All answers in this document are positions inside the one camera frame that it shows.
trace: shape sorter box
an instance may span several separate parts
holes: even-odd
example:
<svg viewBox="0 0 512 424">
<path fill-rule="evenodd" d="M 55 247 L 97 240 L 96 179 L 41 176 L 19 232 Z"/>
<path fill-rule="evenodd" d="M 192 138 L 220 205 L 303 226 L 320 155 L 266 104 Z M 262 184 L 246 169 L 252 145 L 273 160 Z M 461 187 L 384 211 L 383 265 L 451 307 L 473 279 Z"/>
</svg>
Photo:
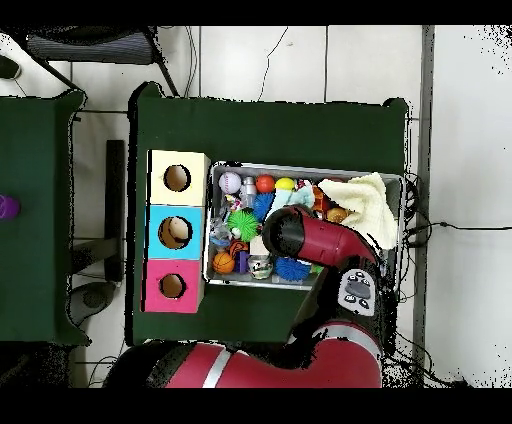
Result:
<svg viewBox="0 0 512 424">
<path fill-rule="evenodd" d="M 179 219 L 186 223 L 188 229 L 186 229 L 183 239 L 187 241 L 183 246 L 169 248 L 162 243 L 162 233 L 167 232 L 169 237 L 174 237 L 172 228 L 170 225 L 166 225 L 169 219 Z M 148 259 L 200 260 L 203 250 L 204 227 L 204 208 L 150 205 Z"/>
<path fill-rule="evenodd" d="M 204 153 L 150 150 L 147 163 L 152 205 L 205 205 L 210 159 Z M 183 178 L 184 184 L 173 186 L 170 176 L 179 181 Z"/>
<path fill-rule="evenodd" d="M 149 259 L 146 270 L 145 312 L 197 312 L 204 292 L 201 261 Z M 169 276 L 180 284 L 174 293 L 166 293 L 168 289 L 164 287 Z"/>
</svg>

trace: purple toy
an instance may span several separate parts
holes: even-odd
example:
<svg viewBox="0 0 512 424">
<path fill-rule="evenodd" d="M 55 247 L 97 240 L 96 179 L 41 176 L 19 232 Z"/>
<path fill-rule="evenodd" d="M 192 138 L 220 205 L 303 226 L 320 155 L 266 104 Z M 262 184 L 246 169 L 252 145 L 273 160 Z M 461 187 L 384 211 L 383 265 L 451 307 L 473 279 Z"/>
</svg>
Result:
<svg viewBox="0 0 512 424">
<path fill-rule="evenodd" d="M 239 272 L 240 274 L 244 274 L 249 271 L 249 265 L 247 261 L 249 260 L 249 253 L 242 250 L 237 252 L 235 255 L 235 269 L 234 272 Z"/>
<path fill-rule="evenodd" d="M 20 211 L 20 204 L 16 199 L 0 195 L 0 219 L 12 219 Z"/>
</svg>

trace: dark green tablecloth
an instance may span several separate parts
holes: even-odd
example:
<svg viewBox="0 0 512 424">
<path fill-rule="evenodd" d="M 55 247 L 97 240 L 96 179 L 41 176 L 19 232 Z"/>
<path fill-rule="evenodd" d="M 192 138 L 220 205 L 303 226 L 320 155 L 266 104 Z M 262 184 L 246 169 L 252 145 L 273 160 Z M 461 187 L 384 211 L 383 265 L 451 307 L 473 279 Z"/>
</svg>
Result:
<svg viewBox="0 0 512 424">
<path fill-rule="evenodd" d="M 128 275 L 126 329 L 130 340 L 133 328 L 135 342 L 284 341 L 306 294 L 211 285 L 197 314 L 140 312 L 148 149 L 204 152 L 212 162 L 403 174 L 407 104 L 402 99 L 384 106 L 168 99 L 149 83 L 134 92 L 129 109 L 128 238 L 136 236 L 128 246 L 128 262 L 135 266 Z"/>
<path fill-rule="evenodd" d="M 69 128 L 83 100 L 0 97 L 0 194 L 21 202 L 0 221 L 0 340 L 88 343 L 66 314 Z"/>
</svg>

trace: red and black robot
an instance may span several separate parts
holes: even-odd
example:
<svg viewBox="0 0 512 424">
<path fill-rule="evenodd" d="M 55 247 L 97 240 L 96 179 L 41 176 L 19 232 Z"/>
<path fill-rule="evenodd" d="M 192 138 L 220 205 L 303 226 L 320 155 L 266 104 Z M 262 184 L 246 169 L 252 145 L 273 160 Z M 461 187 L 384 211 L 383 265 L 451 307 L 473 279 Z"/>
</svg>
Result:
<svg viewBox="0 0 512 424">
<path fill-rule="evenodd" d="M 143 385 L 381 387 L 385 310 L 394 294 L 381 277 L 375 250 L 356 231 L 316 219 L 303 206 L 274 212 L 262 235 L 271 253 L 325 267 L 288 343 L 251 351 L 254 345 L 236 350 L 224 344 L 169 342 L 158 347 Z"/>
</svg>

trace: blue block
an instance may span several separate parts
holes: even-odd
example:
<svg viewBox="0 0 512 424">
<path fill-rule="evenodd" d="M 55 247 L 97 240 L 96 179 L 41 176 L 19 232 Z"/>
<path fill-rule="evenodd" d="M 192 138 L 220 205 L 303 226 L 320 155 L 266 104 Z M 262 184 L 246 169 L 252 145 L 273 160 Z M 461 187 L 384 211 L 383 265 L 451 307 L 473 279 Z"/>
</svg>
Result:
<svg viewBox="0 0 512 424">
<path fill-rule="evenodd" d="M 200 207 L 178 207 L 150 205 L 149 207 L 149 247 L 148 259 L 193 259 L 201 258 L 202 216 Z M 169 249 L 158 238 L 162 221 L 170 217 L 180 217 L 192 226 L 192 238 L 181 249 Z"/>
</svg>

